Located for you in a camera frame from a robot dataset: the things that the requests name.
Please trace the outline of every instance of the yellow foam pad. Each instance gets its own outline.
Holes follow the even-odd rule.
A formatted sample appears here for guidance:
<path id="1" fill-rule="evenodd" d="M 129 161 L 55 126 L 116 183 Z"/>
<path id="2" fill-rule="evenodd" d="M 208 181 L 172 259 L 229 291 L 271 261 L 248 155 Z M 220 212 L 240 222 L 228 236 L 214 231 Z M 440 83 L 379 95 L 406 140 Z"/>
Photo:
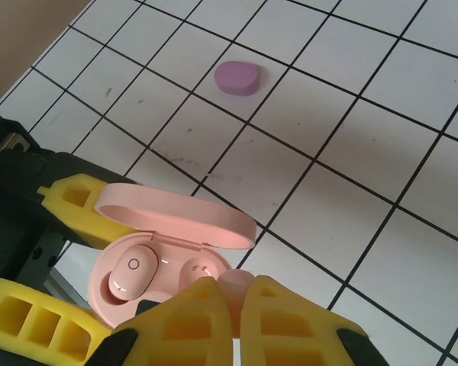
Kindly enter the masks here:
<path id="1" fill-rule="evenodd" d="M 353 366 L 336 331 L 355 323 L 267 276 L 251 284 L 241 312 L 242 366 Z"/>
<path id="2" fill-rule="evenodd" d="M 0 278 L 0 349 L 44 364 L 80 366 L 110 333 L 90 312 Z"/>
<path id="3" fill-rule="evenodd" d="M 111 221 L 94 209 L 107 183 L 87 174 L 55 181 L 50 188 L 39 187 L 42 205 L 91 247 L 104 249 L 111 242 L 136 230 Z"/>
<path id="4" fill-rule="evenodd" d="M 231 317 L 216 280 L 205 277 L 117 327 L 136 329 L 124 366 L 232 366 Z"/>

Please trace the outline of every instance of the beige wall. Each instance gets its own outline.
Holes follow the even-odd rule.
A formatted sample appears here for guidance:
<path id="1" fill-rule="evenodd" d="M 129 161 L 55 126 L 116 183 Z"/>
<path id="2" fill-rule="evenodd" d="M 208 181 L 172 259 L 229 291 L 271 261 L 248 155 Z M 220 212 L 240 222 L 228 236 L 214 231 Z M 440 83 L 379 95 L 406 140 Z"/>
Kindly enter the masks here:
<path id="1" fill-rule="evenodd" d="M 89 0 L 0 0 L 0 97 Z"/>

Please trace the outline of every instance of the pink eraser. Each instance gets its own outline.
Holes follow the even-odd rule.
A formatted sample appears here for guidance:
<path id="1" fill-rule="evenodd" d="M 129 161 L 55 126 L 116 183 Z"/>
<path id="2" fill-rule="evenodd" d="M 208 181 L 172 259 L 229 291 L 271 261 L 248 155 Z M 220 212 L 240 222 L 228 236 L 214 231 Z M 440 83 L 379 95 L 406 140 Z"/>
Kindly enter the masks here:
<path id="1" fill-rule="evenodd" d="M 260 86 L 258 66 L 242 61 L 227 61 L 215 70 L 215 83 L 224 93 L 252 95 Z"/>

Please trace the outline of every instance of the pink earbud case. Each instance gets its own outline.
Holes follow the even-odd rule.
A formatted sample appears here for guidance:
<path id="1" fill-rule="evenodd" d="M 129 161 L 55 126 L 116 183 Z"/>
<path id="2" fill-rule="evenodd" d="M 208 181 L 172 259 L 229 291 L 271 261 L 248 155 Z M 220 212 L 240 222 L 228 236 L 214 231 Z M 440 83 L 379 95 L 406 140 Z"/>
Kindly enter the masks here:
<path id="1" fill-rule="evenodd" d="M 231 269 L 211 247 L 248 249 L 256 236 L 256 223 L 239 210 L 140 185 L 106 185 L 95 209 L 141 230 L 107 246 L 90 274 L 90 306 L 112 328 L 142 300 L 163 302 Z"/>

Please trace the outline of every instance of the earbud case lid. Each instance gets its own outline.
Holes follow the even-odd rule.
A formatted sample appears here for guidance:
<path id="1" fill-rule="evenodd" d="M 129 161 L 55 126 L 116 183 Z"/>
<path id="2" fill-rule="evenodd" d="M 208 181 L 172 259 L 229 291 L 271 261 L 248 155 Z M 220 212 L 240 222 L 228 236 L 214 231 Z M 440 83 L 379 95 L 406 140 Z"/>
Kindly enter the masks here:
<path id="1" fill-rule="evenodd" d="M 239 210 L 170 191 L 112 183 L 95 205 L 104 217 L 141 231 L 226 249 L 248 249 L 255 221 Z"/>

